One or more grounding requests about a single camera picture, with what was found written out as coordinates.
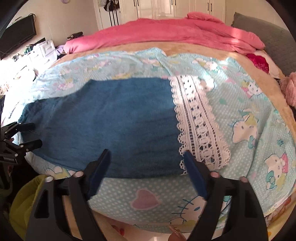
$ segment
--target folded pink blanket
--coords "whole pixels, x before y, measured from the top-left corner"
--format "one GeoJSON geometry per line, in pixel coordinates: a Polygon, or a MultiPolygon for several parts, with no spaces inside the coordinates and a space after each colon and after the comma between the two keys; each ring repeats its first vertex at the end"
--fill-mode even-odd
{"type": "Polygon", "coordinates": [[[289,77],[281,79],[280,87],[287,104],[296,108],[296,73],[292,72],[289,77]]]}
{"type": "Polygon", "coordinates": [[[66,53],[147,41],[172,41],[199,44],[241,54],[263,49],[257,35],[225,25],[205,13],[191,12],[183,19],[138,19],[67,41],[66,53]]]}

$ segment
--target wall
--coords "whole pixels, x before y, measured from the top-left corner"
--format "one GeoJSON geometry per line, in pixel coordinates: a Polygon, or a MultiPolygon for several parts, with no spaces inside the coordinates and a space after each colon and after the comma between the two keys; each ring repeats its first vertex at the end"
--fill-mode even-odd
{"type": "Polygon", "coordinates": [[[57,46],[64,44],[67,37],[73,33],[82,31],[84,35],[89,35],[98,31],[95,3],[97,4],[97,0],[70,0],[67,4],[60,0],[29,0],[14,16],[12,22],[18,17],[34,13],[37,35],[15,50],[14,54],[0,61],[0,85],[15,76],[14,61],[11,58],[15,52],[23,54],[27,45],[45,37],[52,39],[57,46]]]}
{"type": "Polygon", "coordinates": [[[281,17],[265,0],[226,0],[226,24],[231,25],[235,12],[259,18],[288,29],[281,17]]]}

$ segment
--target wall-mounted television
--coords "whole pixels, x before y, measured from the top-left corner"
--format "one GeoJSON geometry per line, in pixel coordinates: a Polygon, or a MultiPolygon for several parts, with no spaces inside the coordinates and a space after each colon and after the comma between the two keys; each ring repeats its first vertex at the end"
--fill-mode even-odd
{"type": "Polygon", "coordinates": [[[34,15],[18,20],[9,26],[0,38],[0,60],[9,56],[36,35],[34,15]]]}

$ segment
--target teal bow print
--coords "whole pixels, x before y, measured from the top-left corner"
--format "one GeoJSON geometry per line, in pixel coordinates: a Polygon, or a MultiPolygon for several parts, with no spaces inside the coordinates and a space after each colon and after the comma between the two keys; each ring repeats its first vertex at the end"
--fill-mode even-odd
{"type": "Polygon", "coordinates": [[[270,171],[266,176],[266,182],[270,183],[270,188],[272,189],[276,185],[276,178],[274,177],[274,171],[270,171]]]}

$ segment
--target lace hem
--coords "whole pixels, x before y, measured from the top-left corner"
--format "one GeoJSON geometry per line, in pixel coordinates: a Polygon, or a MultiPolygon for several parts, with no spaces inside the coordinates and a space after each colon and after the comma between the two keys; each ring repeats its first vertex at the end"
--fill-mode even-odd
{"type": "MultiPolygon", "coordinates": [[[[189,150],[210,170],[221,169],[230,160],[230,150],[215,122],[212,107],[197,76],[181,75],[169,78],[175,104],[177,128],[180,131],[180,155],[189,150]]],[[[180,168],[187,174],[183,160],[180,168]]]]}

